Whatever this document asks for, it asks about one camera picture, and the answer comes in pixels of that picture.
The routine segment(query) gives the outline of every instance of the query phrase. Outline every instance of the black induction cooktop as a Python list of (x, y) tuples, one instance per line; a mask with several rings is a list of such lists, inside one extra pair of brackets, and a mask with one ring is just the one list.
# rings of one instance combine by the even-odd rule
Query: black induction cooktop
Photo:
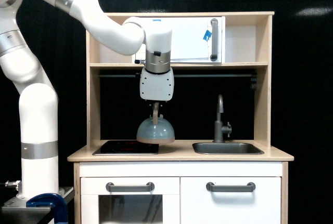
[(93, 155), (157, 155), (158, 147), (158, 144), (142, 143), (136, 140), (110, 140)]

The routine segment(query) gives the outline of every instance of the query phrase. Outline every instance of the gray faucet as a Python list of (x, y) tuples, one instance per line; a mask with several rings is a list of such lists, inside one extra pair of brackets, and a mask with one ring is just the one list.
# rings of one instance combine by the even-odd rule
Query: gray faucet
[(231, 134), (231, 125), (228, 122), (226, 126), (223, 126), (223, 122), (221, 121), (221, 113), (224, 112), (223, 109), (223, 97), (219, 95), (219, 100), (217, 102), (217, 111), (216, 111), (216, 121), (214, 123), (214, 140), (213, 142), (225, 142), (223, 140), (223, 134), (228, 134), (230, 137)]

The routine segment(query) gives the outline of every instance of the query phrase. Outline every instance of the oven door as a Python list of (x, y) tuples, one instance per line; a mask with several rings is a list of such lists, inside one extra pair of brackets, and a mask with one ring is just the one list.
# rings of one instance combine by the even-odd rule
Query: oven door
[(82, 224), (180, 222), (179, 177), (81, 178)]

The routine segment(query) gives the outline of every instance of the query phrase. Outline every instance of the stainless steel sink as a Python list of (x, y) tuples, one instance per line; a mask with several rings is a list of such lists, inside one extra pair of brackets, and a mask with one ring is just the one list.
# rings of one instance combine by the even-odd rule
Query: stainless steel sink
[(196, 153), (206, 155), (261, 155), (264, 152), (250, 143), (193, 143)]

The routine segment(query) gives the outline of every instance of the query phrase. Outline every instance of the cabinet handle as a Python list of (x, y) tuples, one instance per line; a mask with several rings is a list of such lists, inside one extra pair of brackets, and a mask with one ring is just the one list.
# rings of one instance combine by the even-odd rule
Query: cabinet handle
[(221, 186), (208, 182), (206, 189), (211, 192), (253, 192), (255, 190), (255, 184), (249, 182), (246, 186)]
[(210, 21), (212, 25), (212, 55), (211, 61), (217, 61), (218, 39), (219, 39), (219, 22), (216, 19)]
[(146, 185), (122, 185), (115, 186), (112, 182), (106, 184), (106, 190), (109, 192), (150, 192), (155, 188), (154, 183), (149, 182)]

